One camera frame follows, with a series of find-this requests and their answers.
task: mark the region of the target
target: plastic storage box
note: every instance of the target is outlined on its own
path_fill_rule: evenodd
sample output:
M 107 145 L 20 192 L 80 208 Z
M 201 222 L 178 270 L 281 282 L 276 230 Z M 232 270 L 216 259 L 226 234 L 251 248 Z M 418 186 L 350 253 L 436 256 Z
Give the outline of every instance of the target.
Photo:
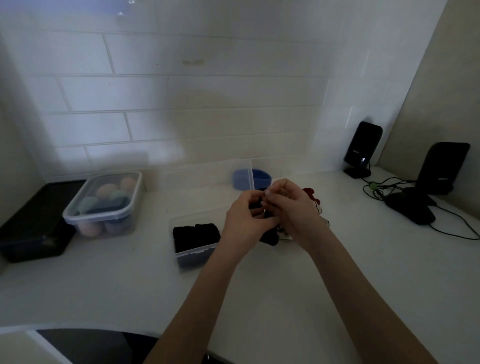
M 245 189 L 253 189 L 252 162 L 233 159 L 170 168 L 162 176 L 171 244 L 173 228 L 213 223 L 220 233 L 225 214 L 242 191 L 233 187 L 234 175 L 241 170 Z M 180 268 L 205 263 L 217 244 L 175 252 Z
M 48 183 L 0 228 L 0 252 L 11 263 L 60 255 L 75 228 L 62 211 L 85 183 Z
M 63 218 L 90 238 L 128 234 L 135 230 L 143 193 L 140 172 L 93 177 L 69 203 Z

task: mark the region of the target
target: right hand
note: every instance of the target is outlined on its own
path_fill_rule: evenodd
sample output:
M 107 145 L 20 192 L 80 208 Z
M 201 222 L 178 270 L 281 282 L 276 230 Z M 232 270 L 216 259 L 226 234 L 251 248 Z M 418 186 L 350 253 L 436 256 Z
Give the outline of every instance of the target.
M 280 217 L 280 225 L 308 253 L 315 248 L 321 230 L 328 229 L 307 193 L 286 178 L 265 191 L 262 206 Z

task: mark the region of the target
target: black speaker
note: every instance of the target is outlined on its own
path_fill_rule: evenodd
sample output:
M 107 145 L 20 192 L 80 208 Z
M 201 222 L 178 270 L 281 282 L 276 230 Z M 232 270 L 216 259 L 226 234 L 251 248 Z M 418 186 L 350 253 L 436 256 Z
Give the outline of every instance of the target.
M 468 143 L 435 143 L 425 157 L 415 189 L 425 194 L 449 194 L 469 149 Z
M 380 142 L 383 132 L 381 126 L 362 121 L 352 138 L 345 158 L 343 158 L 353 168 L 347 168 L 343 172 L 352 178 L 369 177 L 371 172 L 367 169 L 367 165 L 378 142 Z

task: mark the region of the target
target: plastic lid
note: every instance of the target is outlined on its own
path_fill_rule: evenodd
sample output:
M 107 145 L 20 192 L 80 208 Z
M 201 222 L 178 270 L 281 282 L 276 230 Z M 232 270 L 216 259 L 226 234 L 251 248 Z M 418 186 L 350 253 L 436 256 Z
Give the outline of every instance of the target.
M 108 174 L 90 178 L 69 203 L 63 218 L 71 225 L 124 218 L 132 213 L 142 174 Z

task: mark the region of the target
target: forearm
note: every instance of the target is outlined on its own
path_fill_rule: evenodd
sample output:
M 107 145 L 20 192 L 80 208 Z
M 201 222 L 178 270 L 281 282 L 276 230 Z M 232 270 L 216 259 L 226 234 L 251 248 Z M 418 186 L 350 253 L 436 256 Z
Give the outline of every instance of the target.
M 144 364 L 200 363 L 238 260 L 219 244 Z
M 436 363 L 326 227 L 309 252 L 365 363 Z

